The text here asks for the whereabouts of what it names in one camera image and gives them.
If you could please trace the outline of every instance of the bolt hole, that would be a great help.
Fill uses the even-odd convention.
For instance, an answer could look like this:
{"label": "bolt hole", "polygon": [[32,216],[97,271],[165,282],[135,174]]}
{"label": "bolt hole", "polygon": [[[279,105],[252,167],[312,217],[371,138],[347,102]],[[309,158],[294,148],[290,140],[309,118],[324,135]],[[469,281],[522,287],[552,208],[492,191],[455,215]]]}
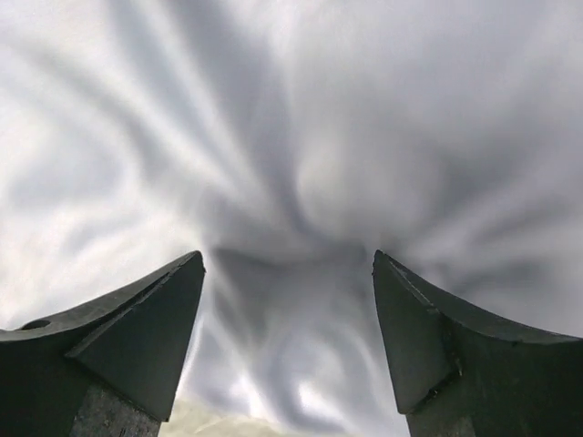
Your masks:
{"label": "bolt hole", "polygon": [[20,330],[37,330],[38,328],[44,328],[47,325],[50,325],[51,320],[33,320],[29,321],[25,326],[23,326]]}

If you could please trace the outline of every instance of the pointed tip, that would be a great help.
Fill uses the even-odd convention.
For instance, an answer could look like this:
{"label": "pointed tip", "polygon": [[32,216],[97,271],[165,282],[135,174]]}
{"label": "pointed tip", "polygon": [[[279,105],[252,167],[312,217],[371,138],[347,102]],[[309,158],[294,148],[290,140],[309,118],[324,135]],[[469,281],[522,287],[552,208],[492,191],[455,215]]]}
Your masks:
{"label": "pointed tip", "polygon": [[399,270],[390,257],[377,251],[376,308],[397,409],[407,414],[456,369],[444,348],[441,314],[414,292]]}
{"label": "pointed tip", "polygon": [[200,252],[177,261],[141,299],[67,354],[161,422],[174,403],[205,272]]}

